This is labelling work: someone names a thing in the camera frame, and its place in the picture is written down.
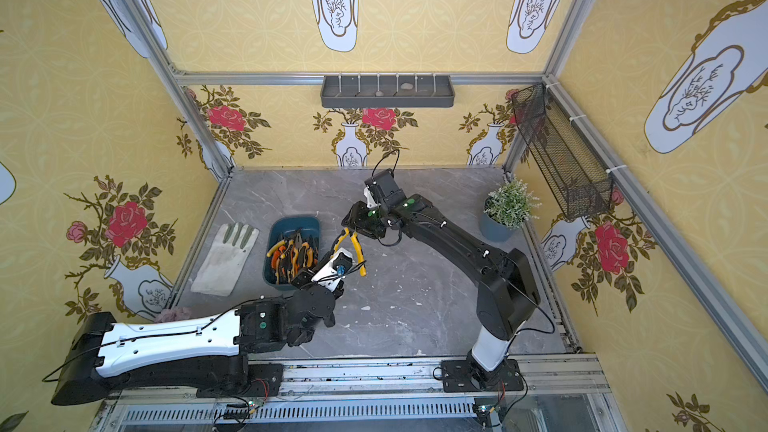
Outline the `yellow black combination pliers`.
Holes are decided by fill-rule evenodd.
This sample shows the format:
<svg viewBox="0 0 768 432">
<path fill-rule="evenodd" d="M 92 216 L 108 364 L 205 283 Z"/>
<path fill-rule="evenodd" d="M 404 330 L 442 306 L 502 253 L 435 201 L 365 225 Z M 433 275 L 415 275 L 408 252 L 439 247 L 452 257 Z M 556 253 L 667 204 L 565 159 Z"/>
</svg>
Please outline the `yellow black combination pliers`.
<svg viewBox="0 0 768 432">
<path fill-rule="evenodd" d="M 362 245 L 359 241 L 358 234 L 356 231 L 351 230 L 348 227 L 344 227 L 340 235 L 334 240 L 333 248 L 332 248 L 333 252 L 337 252 L 341 248 L 343 242 L 346 239 L 349 239 L 351 241 L 356 254 L 356 261 L 357 261 L 356 271 L 358 271 L 362 277 L 366 277 L 367 276 L 366 259 L 365 259 Z"/>
</svg>

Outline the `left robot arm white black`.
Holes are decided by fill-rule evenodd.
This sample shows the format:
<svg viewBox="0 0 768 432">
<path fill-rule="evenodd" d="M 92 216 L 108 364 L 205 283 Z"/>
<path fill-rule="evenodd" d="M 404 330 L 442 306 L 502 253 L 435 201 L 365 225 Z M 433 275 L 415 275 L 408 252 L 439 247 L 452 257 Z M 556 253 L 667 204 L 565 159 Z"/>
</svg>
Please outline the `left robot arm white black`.
<svg viewBox="0 0 768 432">
<path fill-rule="evenodd" d="M 241 395 L 265 382 L 251 371 L 249 356 L 311 341 L 319 324 L 334 325 L 342 294 L 342 280 L 319 280 L 288 297 L 247 300 L 198 319 L 129 324 L 109 312 L 94 314 L 62 366 L 45 378 L 56 385 L 51 402 L 82 405 L 118 390 L 164 386 Z"/>
</svg>

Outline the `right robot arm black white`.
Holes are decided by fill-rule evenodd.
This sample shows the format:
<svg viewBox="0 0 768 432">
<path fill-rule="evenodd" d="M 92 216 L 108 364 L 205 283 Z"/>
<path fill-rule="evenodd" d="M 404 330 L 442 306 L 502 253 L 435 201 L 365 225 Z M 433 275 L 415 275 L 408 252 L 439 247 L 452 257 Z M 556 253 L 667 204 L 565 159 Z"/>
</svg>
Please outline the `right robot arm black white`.
<svg viewBox="0 0 768 432">
<path fill-rule="evenodd" d="M 477 287 L 481 329 L 469 360 L 486 373 L 499 369 L 514 338 L 540 305 L 526 254 L 518 249 L 505 252 L 481 241 L 418 194 L 391 207 L 371 209 L 359 201 L 342 225 L 371 239 L 382 239 L 387 230 L 395 230 L 431 247 L 472 281 Z"/>
</svg>

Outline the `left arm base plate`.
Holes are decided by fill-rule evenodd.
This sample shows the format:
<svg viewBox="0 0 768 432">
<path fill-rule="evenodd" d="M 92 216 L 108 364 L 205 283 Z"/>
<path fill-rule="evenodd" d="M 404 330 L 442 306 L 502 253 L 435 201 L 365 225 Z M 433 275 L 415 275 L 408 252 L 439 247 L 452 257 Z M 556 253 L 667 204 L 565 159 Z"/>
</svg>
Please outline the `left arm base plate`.
<svg viewBox="0 0 768 432">
<path fill-rule="evenodd" d="M 284 366 L 279 363 L 251 364 L 247 371 L 227 376 L 207 389 L 198 389 L 197 398 L 270 398 L 276 397 L 282 383 Z"/>
</svg>

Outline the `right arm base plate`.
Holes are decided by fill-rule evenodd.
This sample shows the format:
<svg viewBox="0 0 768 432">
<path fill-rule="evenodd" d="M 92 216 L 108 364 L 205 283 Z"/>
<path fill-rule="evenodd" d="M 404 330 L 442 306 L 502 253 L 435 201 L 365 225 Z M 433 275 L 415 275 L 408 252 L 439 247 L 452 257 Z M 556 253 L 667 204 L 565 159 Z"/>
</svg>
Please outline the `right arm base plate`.
<svg viewBox="0 0 768 432">
<path fill-rule="evenodd" d="M 443 391 L 448 393 L 520 392 L 525 389 L 518 363 L 511 359 L 503 360 L 492 371 L 486 371 L 471 357 L 444 360 L 438 370 Z"/>
</svg>

